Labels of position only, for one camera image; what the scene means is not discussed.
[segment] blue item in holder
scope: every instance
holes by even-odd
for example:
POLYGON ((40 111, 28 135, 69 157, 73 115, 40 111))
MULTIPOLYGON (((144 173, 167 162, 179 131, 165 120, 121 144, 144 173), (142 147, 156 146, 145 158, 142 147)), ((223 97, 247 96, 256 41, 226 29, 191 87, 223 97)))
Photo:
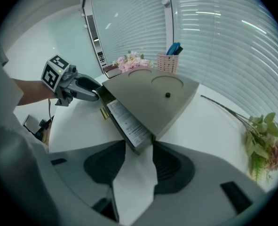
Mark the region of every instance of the blue item in holder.
POLYGON ((173 43, 173 45, 171 45, 166 55, 173 55, 180 46, 181 46, 180 43, 173 43))

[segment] white wall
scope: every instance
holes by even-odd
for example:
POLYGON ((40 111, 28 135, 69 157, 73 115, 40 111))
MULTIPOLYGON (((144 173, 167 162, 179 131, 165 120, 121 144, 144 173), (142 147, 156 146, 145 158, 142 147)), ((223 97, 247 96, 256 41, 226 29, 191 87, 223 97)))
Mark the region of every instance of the white wall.
POLYGON ((33 25, 80 0, 19 0, 1 27, 0 42, 6 52, 33 25))
MULTIPOLYGON (((8 49, 6 55, 9 62, 4 66, 4 70, 14 79, 39 81, 46 61, 54 56, 54 54, 60 54, 64 58, 67 58, 68 61, 75 64, 81 73, 87 73, 92 77, 101 75, 101 70, 89 40, 90 38, 87 29, 83 26, 84 23, 85 20, 81 17, 80 5, 66 8, 41 20, 27 30, 8 49), (80 20, 74 19, 75 14, 79 15, 80 20), (56 26, 56 22, 58 21, 61 21, 62 26, 60 24, 58 27, 56 26), (56 28, 61 30, 61 33, 55 35, 53 31, 56 28), (65 47, 61 46, 62 41, 58 40, 58 36, 61 34, 63 35, 62 40, 64 40, 65 35, 67 35, 68 39, 66 45, 70 44, 70 48, 66 45, 65 47), (70 37, 76 37, 77 39, 72 41, 70 37), (87 63, 78 65, 77 61, 75 61, 75 57, 73 57, 75 54, 77 57, 82 56, 81 60, 79 60, 81 63, 83 63, 83 61, 87 61, 87 63)), ((56 99, 52 101, 51 116, 55 113, 56 101, 56 99)), ((38 123, 42 119, 49 119, 48 100, 43 100, 30 105, 18 106, 16 107, 14 114, 21 123, 25 120, 27 115, 30 115, 32 121, 36 121, 36 123, 32 123, 32 126, 29 129, 32 132, 36 132, 39 129, 38 123)))

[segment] white table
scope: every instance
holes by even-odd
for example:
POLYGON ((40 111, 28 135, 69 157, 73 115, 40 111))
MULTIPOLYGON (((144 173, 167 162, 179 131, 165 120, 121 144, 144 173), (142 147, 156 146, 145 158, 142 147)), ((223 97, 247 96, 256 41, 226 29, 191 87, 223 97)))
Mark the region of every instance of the white table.
MULTIPOLYGON (((102 83, 107 77, 102 75, 96 80, 102 83)), ((249 117, 226 97, 200 85, 191 103, 159 141, 218 156, 249 176, 243 125, 221 107, 200 95, 249 117)), ((112 121, 104 120, 100 108, 100 101, 87 102, 77 99, 74 99, 69 107, 59 106, 51 128, 49 152, 62 152, 121 140, 122 136, 112 121)), ((278 185, 278 171, 271 175, 273 179, 268 183, 265 177, 259 183, 266 192, 278 185)), ((156 184, 152 147, 136 156, 127 146, 125 163, 114 181, 121 224, 130 225, 144 212, 153 200, 153 188, 156 184)))

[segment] gray box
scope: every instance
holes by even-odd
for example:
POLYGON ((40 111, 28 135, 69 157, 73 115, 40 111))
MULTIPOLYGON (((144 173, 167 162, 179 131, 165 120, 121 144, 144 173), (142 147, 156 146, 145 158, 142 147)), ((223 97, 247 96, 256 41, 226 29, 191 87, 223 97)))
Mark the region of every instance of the gray box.
POLYGON ((193 99, 198 86, 172 73, 139 67, 105 81, 97 93, 109 115, 106 105, 117 99, 159 140, 193 99))

